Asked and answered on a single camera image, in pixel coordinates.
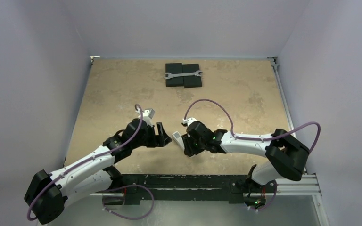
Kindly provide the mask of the white remote control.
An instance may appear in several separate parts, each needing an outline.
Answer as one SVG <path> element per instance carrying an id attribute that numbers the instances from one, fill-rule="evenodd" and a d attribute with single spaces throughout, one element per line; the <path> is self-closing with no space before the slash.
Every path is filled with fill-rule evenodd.
<path id="1" fill-rule="evenodd" d="M 172 133 L 173 140 L 178 144 L 178 146 L 184 152 L 184 144 L 183 144 L 183 141 L 182 141 L 182 136 L 183 135 L 178 131 Z"/>

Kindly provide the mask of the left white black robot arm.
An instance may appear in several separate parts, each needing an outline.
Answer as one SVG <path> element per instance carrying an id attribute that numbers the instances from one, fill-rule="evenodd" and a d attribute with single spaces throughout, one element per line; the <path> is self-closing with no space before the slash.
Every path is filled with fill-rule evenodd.
<path id="1" fill-rule="evenodd" d="M 165 147 L 171 142 L 162 123 L 152 125 L 146 119 L 133 119 L 125 129 L 117 131 L 80 160 L 51 173 L 45 170 L 35 173 L 24 197 L 28 205 L 27 219 L 44 225 L 90 194 L 101 191 L 126 194 L 138 185 L 124 183 L 115 164 L 139 147 Z"/>

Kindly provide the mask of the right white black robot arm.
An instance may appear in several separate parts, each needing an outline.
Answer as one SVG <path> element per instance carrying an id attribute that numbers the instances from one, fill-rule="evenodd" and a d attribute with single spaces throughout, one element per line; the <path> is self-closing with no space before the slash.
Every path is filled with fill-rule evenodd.
<path id="1" fill-rule="evenodd" d="M 267 162 L 253 166 L 246 186 L 256 192 L 265 184 L 285 178 L 300 181 L 309 148 L 283 129 L 264 135 L 232 134 L 226 129 L 210 130 L 197 120 L 184 124 L 186 133 L 174 132 L 172 137 L 188 157 L 209 151 L 211 153 L 244 153 L 265 157 Z"/>

